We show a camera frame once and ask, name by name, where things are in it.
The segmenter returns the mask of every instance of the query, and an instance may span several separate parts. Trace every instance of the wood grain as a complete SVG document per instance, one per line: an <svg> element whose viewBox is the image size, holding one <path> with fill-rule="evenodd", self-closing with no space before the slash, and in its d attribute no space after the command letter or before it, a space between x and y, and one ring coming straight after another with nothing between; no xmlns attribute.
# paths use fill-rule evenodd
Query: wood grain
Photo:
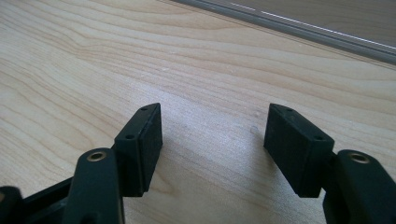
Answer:
<svg viewBox="0 0 396 224"><path fill-rule="evenodd" d="M0 2L0 186L24 196L160 102L164 146L127 223L324 223L262 148L293 107L396 179L396 68L160 1Z"/></svg>

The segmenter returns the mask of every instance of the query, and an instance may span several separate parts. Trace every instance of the black plastic part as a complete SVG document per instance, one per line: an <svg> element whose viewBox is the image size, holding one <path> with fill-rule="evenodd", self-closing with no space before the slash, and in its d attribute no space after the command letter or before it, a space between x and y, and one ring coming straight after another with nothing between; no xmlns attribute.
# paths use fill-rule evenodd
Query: black plastic part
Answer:
<svg viewBox="0 0 396 224"><path fill-rule="evenodd" d="M63 224L123 223L116 155L112 149L97 148L79 159Z"/></svg>
<svg viewBox="0 0 396 224"><path fill-rule="evenodd" d="M24 202L26 224L58 224L62 222L72 178L27 197Z"/></svg>
<svg viewBox="0 0 396 224"><path fill-rule="evenodd" d="M163 145L161 105L141 107L115 139L119 159L121 192L124 197L141 197L149 190Z"/></svg>
<svg viewBox="0 0 396 224"><path fill-rule="evenodd" d="M19 189L0 188L0 223L17 223L21 217L22 196Z"/></svg>
<svg viewBox="0 0 396 224"><path fill-rule="evenodd" d="M396 223L396 184L375 158L342 150L335 172L350 212L348 223Z"/></svg>
<svg viewBox="0 0 396 224"><path fill-rule="evenodd" d="M334 141L298 112L270 104L264 147L300 197L317 198Z"/></svg>

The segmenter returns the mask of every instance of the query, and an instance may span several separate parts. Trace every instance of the wooden table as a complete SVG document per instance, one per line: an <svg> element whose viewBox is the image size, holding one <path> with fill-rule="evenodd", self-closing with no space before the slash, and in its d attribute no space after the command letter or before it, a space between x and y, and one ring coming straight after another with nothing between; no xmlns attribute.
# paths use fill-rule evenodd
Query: wooden table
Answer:
<svg viewBox="0 0 396 224"><path fill-rule="evenodd" d="M163 1L0 2L0 186L29 196L110 147L140 106L163 109L150 190L127 223L324 223L263 136L293 107L396 179L396 67Z"/></svg>

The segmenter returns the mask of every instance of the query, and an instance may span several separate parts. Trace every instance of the black plastic arm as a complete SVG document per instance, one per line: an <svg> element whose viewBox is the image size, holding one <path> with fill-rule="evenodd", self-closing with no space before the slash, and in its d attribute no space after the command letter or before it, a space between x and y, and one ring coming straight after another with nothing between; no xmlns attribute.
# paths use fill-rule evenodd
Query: black plastic arm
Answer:
<svg viewBox="0 0 396 224"><path fill-rule="evenodd" d="M0 188L0 223L123 223L122 196L149 190L162 146L161 105L143 106L111 149L79 158L74 177L25 199L15 187Z"/></svg>
<svg viewBox="0 0 396 224"><path fill-rule="evenodd" d="M295 110L270 104L264 147L300 197L323 202L328 223L396 223L396 184L373 157L332 153L334 141Z"/></svg>

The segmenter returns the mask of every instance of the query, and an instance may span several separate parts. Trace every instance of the hole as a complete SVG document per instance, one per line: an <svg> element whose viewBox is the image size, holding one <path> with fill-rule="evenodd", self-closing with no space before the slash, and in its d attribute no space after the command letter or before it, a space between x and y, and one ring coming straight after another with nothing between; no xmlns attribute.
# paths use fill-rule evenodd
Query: hole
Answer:
<svg viewBox="0 0 396 224"><path fill-rule="evenodd" d="M128 134L125 136L126 139L134 139L134 135L133 134Z"/></svg>
<svg viewBox="0 0 396 224"><path fill-rule="evenodd" d="M322 137L320 137L320 136L314 136L314 139L315 140L318 140L318 141L323 141L324 139L322 138Z"/></svg>
<svg viewBox="0 0 396 224"><path fill-rule="evenodd" d="M93 152L91 155L88 156L88 161L101 161L106 156L104 151Z"/></svg>
<svg viewBox="0 0 396 224"><path fill-rule="evenodd" d="M370 160L367 157L365 157L361 154L358 154L358 153L349 153L349 157L350 157L350 159L352 159L353 161L358 162L358 163L367 164L370 162Z"/></svg>

